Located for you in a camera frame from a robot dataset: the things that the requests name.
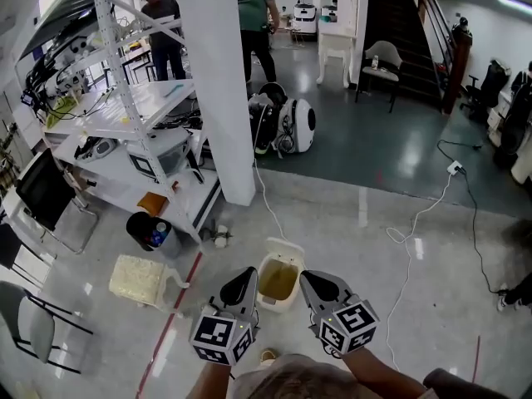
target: black trash bin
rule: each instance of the black trash bin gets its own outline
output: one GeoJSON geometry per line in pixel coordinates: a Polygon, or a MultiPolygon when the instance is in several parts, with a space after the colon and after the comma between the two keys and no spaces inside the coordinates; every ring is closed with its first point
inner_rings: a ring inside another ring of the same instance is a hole
{"type": "Polygon", "coordinates": [[[139,212],[126,224],[126,231],[146,251],[160,251],[168,259],[176,259],[181,243],[170,222],[139,212]]]}

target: staircase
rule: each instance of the staircase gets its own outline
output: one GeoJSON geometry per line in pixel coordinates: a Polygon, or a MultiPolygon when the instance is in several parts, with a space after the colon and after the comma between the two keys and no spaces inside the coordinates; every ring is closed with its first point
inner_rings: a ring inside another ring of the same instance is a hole
{"type": "Polygon", "coordinates": [[[414,0],[368,0],[364,48],[379,40],[393,43],[403,60],[399,95],[441,108],[440,87],[414,0]]]}

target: black pants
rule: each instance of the black pants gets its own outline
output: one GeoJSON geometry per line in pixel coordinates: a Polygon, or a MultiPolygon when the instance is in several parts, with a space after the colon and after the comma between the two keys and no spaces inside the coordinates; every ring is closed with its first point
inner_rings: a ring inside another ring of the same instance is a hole
{"type": "Polygon", "coordinates": [[[277,81],[275,76],[275,63],[272,55],[269,54],[269,37],[267,32],[258,31],[240,31],[242,37],[242,54],[244,57],[244,72],[246,81],[251,78],[251,51],[263,66],[264,74],[268,81],[277,81]]]}
{"type": "Polygon", "coordinates": [[[181,45],[178,42],[169,46],[151,49],[151,54],[155,71],[157,72],[157,81],[168,80],[168,71],[166,70],[168,60],[170,60],[174,78],[176,80],[184,80],[186,78],[183,63],[181,62],[181,45]]]}
{"type": "Polygon", "coordinates": [[[532,273],[505,295],[506,304],[514,304],[519,299],[524,306],[532,303],[532,273]]]}

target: power strip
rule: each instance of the power strip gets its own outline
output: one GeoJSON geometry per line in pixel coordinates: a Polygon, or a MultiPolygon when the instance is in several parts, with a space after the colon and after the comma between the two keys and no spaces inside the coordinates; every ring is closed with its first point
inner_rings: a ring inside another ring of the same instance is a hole
{"type": "Polygon", "coordinates": [[[449,165],[449,167],[447,167],[447,173],[454,176],[461,168],[462,164],[455,160],[451,165],[449,165]]]}

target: person in green shirt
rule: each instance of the person in green shirt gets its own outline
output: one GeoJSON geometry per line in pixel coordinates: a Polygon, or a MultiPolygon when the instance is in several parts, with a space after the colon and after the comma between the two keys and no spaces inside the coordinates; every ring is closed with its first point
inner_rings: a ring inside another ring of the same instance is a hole
{"type": "Polygon", "coordinates": [[[276,81],[275,63],[269,53],[268,10],[273,19],[272,31],[279,28],[279,11],[275,0],[239,0],[240,36],[246,82],[251,78],[251,52],[255,52],[268,81],[276,81]]]}

